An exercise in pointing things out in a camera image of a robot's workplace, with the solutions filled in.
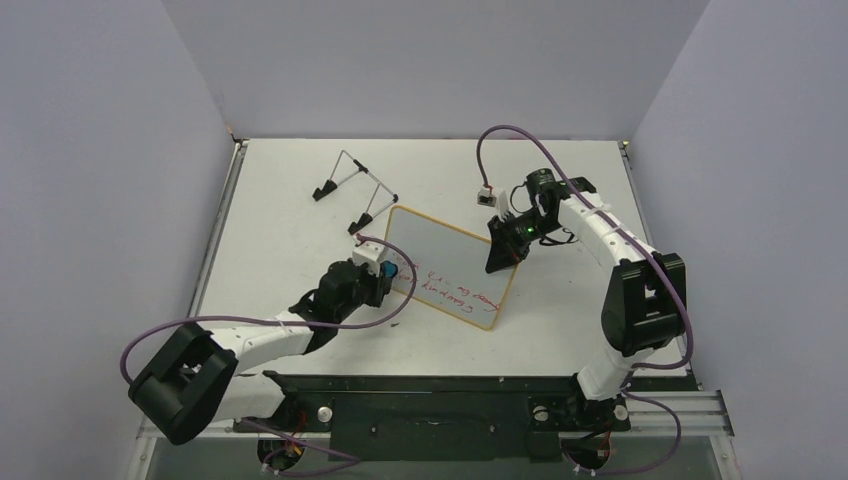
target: cable tie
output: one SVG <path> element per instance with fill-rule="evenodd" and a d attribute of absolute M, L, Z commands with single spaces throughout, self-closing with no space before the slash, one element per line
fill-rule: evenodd
<path fill-rule="evenodd" d="M 285 329 L 286 329 L 286 324 L 285 324 L 285 322 L 283 321 L 283 318 L 282 318 L 282 317 L 283 317 L 283 314 L 282 314 L 282 313 L 277 314 L 277 315 L 274 315 L 274 320 L 276 320 L 276 321 L 280 324 L 280 328 L 282 328 L 283 330 L 285 330 Z"/>
<path fill-rule="evenodd" d="M 610 231 L 601 235 L 601 240 L 606 241 L 607 237 L 609 237 L 611 235 L 617 235 L 618 232 L 622 232 L 622 231 L 624 231 L 624 227 L 622 227 L 621 224 L 618 224 L 615 227 L 610 227 Z"/>
<path fill-rule="evenodd" d="M 585 219 L 586 217 L 588 217 L 590 215 L 594 215 L 594 214 L 598 213 L 599 211 L 600 212 L 606 212 L 607 211 L 606 205 L 601 204 L 600 206 L 592 207 L 589 210 L 587 210 L 585 213 L 581 213 L 580 218 Z"/>

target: glass panel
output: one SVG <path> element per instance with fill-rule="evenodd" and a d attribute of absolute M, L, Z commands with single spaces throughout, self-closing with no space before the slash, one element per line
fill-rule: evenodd
<path fill-rule="evenodd" d="M 326 440 L 313 440 L 326 445 Z M 626 468 L 644 465 L 661 457 L 671 444 L 670 438 L 618 438 L 613 436 L 613 457 L 605 468 Z M 292 472 L 306 472 L 331 463 L 320 452 L 307 450 Z M 200 438 L 175 447 L 167 440 L 156 442 L 148 480 L 183 479 L 260 479 L 274 478 L 259 475 L 260 462 L 256 456 L 256 439 Z M 350 469 L 321 478 L 364 480 L 380 479 L 468 479 L 468 478 L 572 478 L 573 466 L 562 463 L 530 463 L 526 459 L 504 459 L 491 462 L 364 462 Z M 578 478 L 591 478 L 588 475 Z M 617 478 L 712 480 L 721 478 L 715 463 L 712 446 L 707 437 L 684 438 L 677 454 L 666 464 L 641 475 Z"/>

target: white connector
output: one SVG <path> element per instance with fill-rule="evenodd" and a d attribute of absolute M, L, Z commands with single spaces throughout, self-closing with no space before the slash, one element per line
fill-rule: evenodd
<path fill-rule="evenodd" d="M 509 213 L 509 200 L 506 191 L 500 188 L 483 187 L 477 192 L 477 204 L 498 210 L 498 218 L 506 220 Z"/>
<path fill-rule="evenodd" d="M 356 266 L 363 263 L 368 264 L 368 271 L 372 275 L 380 275 L 380 264 L 386 257 L 386 247 L 372 242 L 365 242 L 355 247 L 351 252 L 351 259 Z"/>
<path fill-rule="evenodd" d="M 477 192 L 477 205 L 483 205 L 484 207 L 495 206 L 495 195 L 488 187 L 483 187 Z"/>

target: red handwriting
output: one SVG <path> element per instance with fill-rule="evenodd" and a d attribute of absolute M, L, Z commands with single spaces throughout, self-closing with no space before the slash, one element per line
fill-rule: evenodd
<path fill-rule="evenodd" d="M 397 274 L 397 279 L 404 282 L 412 283 L 412 272 L 409 270 L 409 264 L 395 252 L 392 252 L 392 255 L 392 261 L 396 262 L 400 266 L 400 270 Z M 413 263 L 413 265 L 416 269 L 420 268 L 420 265 L 418 263 Z M 441 295 L 445 303 L 452 304 L 458 307 L 458 309 L 463 313 L 474 312 L 475 305 L 471 305 L 472 298 L 482 303 L 484 312 L 490 313 L 500 310 L 500 303 L 494 303 L 492 300 L 487 298 L 486 295 L 482 293 L 474 293 L 474 291 L 472 291 L 468 287 L 453 287 L 443 275 L 434 270 L 429 270 L 427 272 L 426 281 L 423 285 L 420 286 L 420 288 L 427 292 L 432 292 L 436 295 Z"/>
<path fill-rule="evenodd" d="M 485 311 L 487 311 L 487 312 L 497 311 L 501 307 L 500 303 L 498 303 L 498 304 L 492 303 L 492 301 L 489 300 L 488 298 L 486 298 L 486 296 L 483 295 L 482 293 L 478 293 L 478 294 L 474 295 L 474 298 L 476 298 L 476 299 L 480 300 L 481 302 L 485 303 L 486 305 L 489 305 L 490 307 L 492 307 L 491 310 L 486 309 Z"/>

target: blue object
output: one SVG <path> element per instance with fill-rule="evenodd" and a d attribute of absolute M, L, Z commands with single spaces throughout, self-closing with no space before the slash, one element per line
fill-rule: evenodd
<path fill-rule="evenodd" d="M 395 278 L 397 275 L 397 265 L 392 262 L 385 261 L 383 262 L 383 271 L 386 272 L 386 276 L 389 278 Z"/>

